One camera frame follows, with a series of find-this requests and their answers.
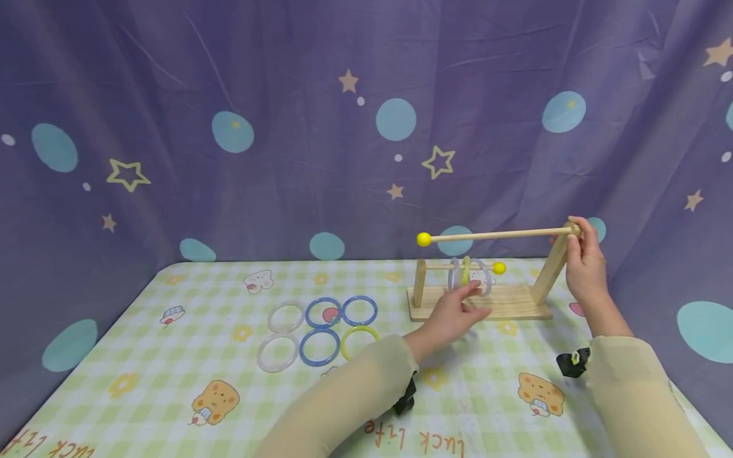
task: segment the hand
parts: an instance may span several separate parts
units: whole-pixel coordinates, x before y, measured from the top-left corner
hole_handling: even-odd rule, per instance
[[[585,218],[571,216],[583,234],[567,238],[567,287],[581,307],[611,301],[605,280],[605,257],[600,250],[598,232]]]
[[[443,295],[425,324],[405,336],[418,363],[458,340],[473,325],[489,316],[491,309],[488,307],[475,309],[463,303],[464,299],[481,294],[480,284],[480,281],[473,280]]]

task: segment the plastic ring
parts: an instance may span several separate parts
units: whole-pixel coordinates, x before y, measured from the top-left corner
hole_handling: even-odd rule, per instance
[[[336,341],[336,349],[334,350],[333,355],[329,356],[325,360],[322,360],[322,361],[313,361],[313,360],[310,360],[310,359],[308,359],[306,357],[305,353],[303,353],[303,348],[306,346],[306,342],[308,341],[308,339],[310,339],[311,337],[315,336],[318,333],[331,334],[333,336],[334,340]],[[332,362],[334,359],[336,359],[336,356],[339,354],[339,347],[341,347],[341,340],[339,339],[339,335],[336,334],[333,329],[330,329],[330,328],[317,328],[317,329],[310,330],[306,334],[306,336],[303,337],[303,340],[301,340],[301,347],[300,347],[301,360],[303,360],[303,362],[305,364],[307,364],[308,366],[310,366],[310,367],[321,367],[321,366],[325,366],[326,364],[328,364],[328,363]]]
[[[317,324],[315,324],[313,322],[313,320],[311,320],[311,317],[309,315],[310,315],[311,310],[313,309],[313,307],[316,304],[319,304],[319,303],[322,303],[322,302],[328,302],[328,303],[334,304],[336,306],[336,309],[339,311],[339,314],[336,315],[330,322],[327,322],[324,325],[317,325]],[[341,321],[341,314],[342,314],[341,313],[341,304],[339,303],[338,300],[333,299],[333,298],[318,298],[318,299],[314,300],[313,302],[311,302],[308,305],[308,308],[306,309],[306,323],[308,323],[308,325],[311,328],[314,328],[314,329],[326,329],[326,328],[330,328],[331,326],[333,326],[336,323],[338,323],[339,321]]]
[[[482,298],[485,298],[491,292],[491,283],[492,283],[491,282],[491,274],[489,273],[489,270],[486,267],[486,264],[484,264],[484,262],[482,260],[480,260],[480,259],[474,259],[474,261],[476,261],[476,263],[479,265],[479,267],[481,268],[481,270],[483,270],[484,271],[484,274],[486,275],[486,291],[484,291],[481,294],[481,297]]]
[[[372,307],[374,307],[374,314],[372,315],[371,318],[369,318],[366,321],[360,321],[360,322],[349,320],[349,317],[346,316],[346,306],[348,306],[350,303],[352,303],[355,300],[365,300],[366,302],[372,304]],[[379,312],[379,309],[377,308],[377,303],[374,302],[374,300],[372,298],[370,298],[369,296],[354,296],[353,298],[351,298],[351,299],[347,300],[346,302],[344,302],[344,306],[341,308],[341,316],[343,317],[344,321],[349,326],[368,326],[368,325],[371,325],[372,322],[377,319],[377,313],[378,312]]]
[[[458,258],[452,258],[451,263],[453,264],[453,270],[448,271],[448,291],[455,291],[458,288],[459,281],[459,271],[460,271],[460,265],[458,263]]]
[[[289,339],[295,345],[295,351],[292,352],[292,356],[290,357],[290,359],[285,361],[280,366],[268,366],[267,364],[262,362],[262,352],[264,352],[265,347],[268,346],[270,342],[275,339]],[[298,339],[292,334],[273,334],[267,337],[257,350],[257,365],[263,371],[270,372],[271,374],[284,371],[285,369],[290,367],[290,365],[293,364],[296,359],[298,359]]]
[[[292,307],[298,307],[298,310],[301,311],[301,316],[298,318],[298,321],[290,326],[289,328],[287,326],[284,326],[282,328],[276,328],[273,324],[273,317],[275,316],[275,312],[282,309],[283,307],[292,306]],[[280,302],[278,305],[274,306],[272,310],[270,310],[270,314],[268,315],[268,328],[270,328],[271,331],[273,331],[275,334],[287,334],[292,333],[294,330],[298,329],[303,324],[303,318],[306,316],[306,312],[303,310],[303,306],[297,302]]]
[[[375,341],[379,340],[379,335],[377,335],[377,331],[371,329],[369,326],[357,326],[355,328],[350,328],[344,334],[344,338],[341,339],[341,354],[346,359],[346,361],[351,361],[351,356],[349,356],[349,353],[346,351],[346,339],[348,339],[351,334],[355,333],[358,330],[362,330],[372,334]]]
[[[471,281],[471,258],[464,256],[463,264],[461,265],[460,286],[468,284],[469,281]]]

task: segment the star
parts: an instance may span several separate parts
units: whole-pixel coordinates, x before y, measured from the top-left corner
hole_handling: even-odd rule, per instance
[[[404,189],[405,186],[397,186],[394,183],[392,183],[392,189],[387,191],[387,194],[392,196],[392,200],[395,200],[397,197],[402,197],[402,189]]]
[[[438,178],[438,176],[444,172],[447,174],[453,173],[453,166],[451,165],[451,159],[453,158],[453,155],[455,153],[456,153],[455,151],[442,152],[441,149],[438,148],[438,145],[435,145],[434,147],[432,147],[432,157],[422,163],[423,167],[430,170],[430,179],[431,180]],[[447,158],[447,159],[446,159],[446,166],[436,171],[435,166],[432,163],[433,161],[435,161],[435,158],[438,155],[440,155],[442,158]]]
[[[107,216],[102,215],[102,221],[104,221],[104,225],[102,225],[102,230],[109,229],[110,232],[114,233],[114,227],[117,225],[117,223],[115,223],[112,219],[112,214],[109,213]]]
[[[339,80],[344,85],[342,92],[351,91],[356,94],[356,81],[359,81],[359,78],[353,76],[350,69],[346,70],[346,75],[339,76]]]
[[[703,201],[702,196],[700,196],[701,191],[702,189],[698,189],[692,196],[688,196],[688,204],[685,205],[685,210],[689,208],[691,212],[695,211],[697,204]]]
[[[721,43],[720,46],[705,49],[707,60],[702,65],[720,64],[725,67],[728,64],[728,58],[733,56],[733,47],[731,47],[731,39],[728,38]]]
[[[115,159],[110,159],[109,163],[112,165],[112,174],[107,177],[107,183],[122,183],[125,186],[125,189],[127,189],[129,192],[133,192],[135,188],[137,188],[137,185],[149,185],[150,180],[148,180],[145,175],[141,172],[141,165],[140,162],[132,162],[129,164],[119,162]],[[132,183],[127,182],[124,178],[117,178],[119,175],[119,168],[122,167],[124,169],[135,169],[135,175],[138,177],[132,181]]]

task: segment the blue ring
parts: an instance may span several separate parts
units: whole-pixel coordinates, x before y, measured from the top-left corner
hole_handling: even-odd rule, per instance
[[[315,324],[313,322],[313,320],[311,320],[311,317],[310,317],[311,309],[313,309],[313,307],[316,304],[319,304],[319,303],[322,303],[322,302],[328,302],[328,303],[334,304],[336,306],[336,309],[339,311],[339,314],[336,315],[330,322],[328,322],[328,323],[326,323],[324,325],[317,325],[317,324]],[[343,313],[341,312],[341,304],[339,303],[338,300],[333,299],[333,298],[318,298],[318,299],[314,300],[313,302],[311,302],[308,305],[308,307],[306,308],[306,323],[308,323],[308,325],[311,328],[314,328],[314,329],[327,329],[327,328],[330,328],[331,326],[335,325],[339,321],[341,321],[341,315],[342,314]]]
[[[365,300],[366,302],[372,304],[372,307],[374,307],[374,314],[367,321],[351,321],[349,320],[349,317],[346,316],[346,306],[348,306],[350,303],[352,303],[355,300]],[[374,320],[377,319],[378,312],[379,310],[377,309],[377,303],[374,302],[374,300],[368,296],[354,296],[353,298],[344,302],[344,306],[341,308],[341,316],[349,326],[369,326],[372,324]]]
[[[333,355],[329,356],[328,358],[326,358],[323,361],[309,360],[308,358],[306,358],[306,354],[303,353],[303,348],[306,346],[306,341],[318,333],[331,334],[334,337],[334,339],[336,340],[336,349],[334,350]],[[325,366],[326,364],[336,359],[336,356],[339,354],[339,351],[341,351],[341,339],[339,339],[339,335],[336,334],[333,329],[329,329],[329,328],[312,329],[306,334],[305,337],[303,337],[303,340],[301,340],[301,348],[300,348],[301,360],[303,360],[303,362],[310,367]]]

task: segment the green checkered tablecloth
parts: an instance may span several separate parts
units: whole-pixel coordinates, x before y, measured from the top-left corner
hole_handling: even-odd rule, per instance
[[[532,282],[543,263],[503,261],[508,269],[497,277],[498,283]],[[270,310],[287,300],[307,306],[322,296],[344,303],[367,295],[379,305],[371,326],[381,336],[407,333],[418,326],[409,320],[405,294],[414,270],[414,261],[172,265],[150,282],[3,453],[59,458],[250,456],[292,400],[345,362],[339,355],[327,366],[310,367],[299,358],[283,372],[261,370],[257,349],[272,334],[267,326]],[[428,272],[427,284],[445,283],[444,271]],[[413,411],[404,418],[376,418],[336,455],[611,456],[583,379],[562,377],[555,362],[559,353],[587,347],[590,339],[584,319],[569,307],[572,296],[564,277],[548,302],[553,320],[479,323],[452,348],[434,355],[416,377]],[[328,307],[314,307],[314,321],[323,322]],[[362,301],[347,313],[358,320],[371,310]],[[283,325],[297,316],[288,307],[274,321]],[[343,321],[333,327],[340,336],[348,328]],[[304,323],[294,334],[302,339],[309,330]],[[346,346],[354,353],[370,341],[368,333],[357,332]],[[333,339],[324,334],[310,339],[305,349],[311,359],[323,359],[333,350]],[[263,359],[279,363],[291,354],[292,343],[279,339],[265,349]],[[549,413],[520,398],[522,373],[555,385],[564,397],[562,409]],[[199,396],[213,392],[226,394],[221,399],[230,406],[219,411],[223,416],[217,421],[216,414],[194,410]],[[711,456],[733,457],[684,397],[678,398]]]

